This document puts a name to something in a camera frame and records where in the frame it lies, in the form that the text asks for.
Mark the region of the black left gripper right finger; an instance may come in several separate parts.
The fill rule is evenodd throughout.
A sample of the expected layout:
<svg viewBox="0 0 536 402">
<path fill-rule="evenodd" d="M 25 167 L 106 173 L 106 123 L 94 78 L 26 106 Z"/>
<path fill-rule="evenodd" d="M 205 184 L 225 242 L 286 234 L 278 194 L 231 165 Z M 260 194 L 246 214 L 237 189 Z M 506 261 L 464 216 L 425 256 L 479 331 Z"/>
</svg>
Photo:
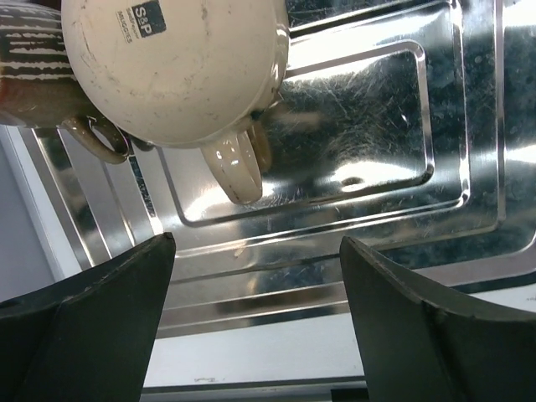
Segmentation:
<svg viewBox="0 0 536 402">
<path fill-rule="evenodd" d="M 339 255 L 371 400 L 534 400 L 533 312 L 443 286 L 351 237 Z"/>
</svg>

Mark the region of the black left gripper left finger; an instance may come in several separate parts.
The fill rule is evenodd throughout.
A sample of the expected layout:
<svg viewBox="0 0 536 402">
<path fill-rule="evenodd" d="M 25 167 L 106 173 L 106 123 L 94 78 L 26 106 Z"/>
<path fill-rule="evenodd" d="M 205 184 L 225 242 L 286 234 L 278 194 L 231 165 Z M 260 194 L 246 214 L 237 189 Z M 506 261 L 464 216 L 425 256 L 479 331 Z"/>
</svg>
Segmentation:
<svg viewBox="0 0 536 402">
<path fill-rule="evenodd" d="M 163 233 L 1 304 L 3 401 L 138 401 L 168 292 Z"/>
</svg>

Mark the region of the beige round mug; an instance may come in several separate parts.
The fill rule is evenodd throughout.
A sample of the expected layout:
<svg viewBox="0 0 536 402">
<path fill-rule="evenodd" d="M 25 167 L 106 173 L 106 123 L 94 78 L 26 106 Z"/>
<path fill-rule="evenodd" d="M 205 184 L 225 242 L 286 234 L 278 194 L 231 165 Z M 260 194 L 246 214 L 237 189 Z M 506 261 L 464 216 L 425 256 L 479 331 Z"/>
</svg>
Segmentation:
<svg viewBox="0 0 536 402">
<path fill-rule="evenodd" d="M 259 119 L 290 47 L 282 1 L 64 1 L 72 70 L 111 122 L 160 147 L 197 148 L 236 204 L 262 195 Z"/>
</svg>

